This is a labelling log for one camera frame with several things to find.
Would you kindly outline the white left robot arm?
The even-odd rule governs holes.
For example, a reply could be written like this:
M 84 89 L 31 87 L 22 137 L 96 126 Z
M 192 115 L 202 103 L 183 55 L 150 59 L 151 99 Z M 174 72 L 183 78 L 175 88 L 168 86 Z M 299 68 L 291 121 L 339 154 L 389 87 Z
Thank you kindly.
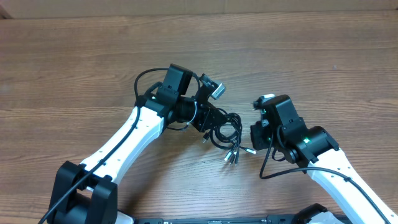
M 225 92 L 220 81 L 176 64 L 164 71 L 163 81 L 136 94 L 127 121 L 100 149 L 59 168 L 41 223 L 135 223 L 118 209 L 118 186 L 143 150 L 174 122 L 199 132 L 225 124 L 226 116 L 209 102 Z

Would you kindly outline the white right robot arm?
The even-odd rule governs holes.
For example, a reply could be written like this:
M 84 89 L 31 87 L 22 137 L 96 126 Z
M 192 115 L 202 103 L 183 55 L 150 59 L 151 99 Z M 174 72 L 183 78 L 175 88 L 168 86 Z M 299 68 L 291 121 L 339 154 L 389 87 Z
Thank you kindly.
M 323 127 L 308 128 L 288 95 L 262 95 L 253 103 L 261 118 L 251 126 L 251 141 L 267 157 L 282 153 L 281 161 L 296 168 L 260 175 L 271 179 L 303 172 L 320 185 L 341 208 L 351 223 L 397 223 L 395 214 L 365 183 Z

